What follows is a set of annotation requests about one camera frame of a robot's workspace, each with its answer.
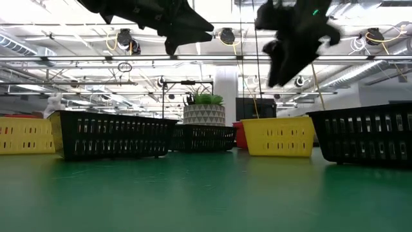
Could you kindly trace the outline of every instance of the green plant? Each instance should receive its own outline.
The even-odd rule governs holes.
[[[190,93],[189,96],[186,97],[186,101],[188,105],[192,105],[192,104],[214,104],[218,106],[223,105],[222,96],[204,93],[204,91],[207,90],[207,88],[205,88],[199,93],[199,89],[200,87],[197,90],[192,88],[192,93]]]

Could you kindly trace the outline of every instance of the white pillar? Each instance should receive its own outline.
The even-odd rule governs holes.
[[[236,122],[236,97],[238,97],[238,67],[217,66],[214,76],[214,94],[223,97],[226,126]]]

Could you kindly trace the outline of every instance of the black mechanical claw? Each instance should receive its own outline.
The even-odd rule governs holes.
[[[90,12],[99,13],[107,24],[118,16],[157,30],[167,37],[166,52],[174,55],[180,45],[212,40],[214,27],[188,4],[187,0],[78,0]]]
[[[297,0],[293,7],[282,0],[268,0],[257,10],[258,30],[277,30],[276,40],[263,47],[272,61],[268,86],[284,86],[303,68],[318,58],[319,39],[330,37],[330,46],[338,44],[341,33],[327,24],[326,12],[331,0]]]

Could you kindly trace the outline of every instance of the green floor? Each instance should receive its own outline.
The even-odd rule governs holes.
[[[247,153],[0,157],[0,231],[409,231],[412,172]]]

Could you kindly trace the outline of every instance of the black plastic basket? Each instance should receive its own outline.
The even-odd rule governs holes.
[[[172,151],[227,151],[233,148],[236,128],[226,126],[176,125]]]
[[[169,150],[175,120],[56,111],[56,152],[66,160],[159,157]]]
[[[411,103],[308,114],[330,162],[412,165]]]

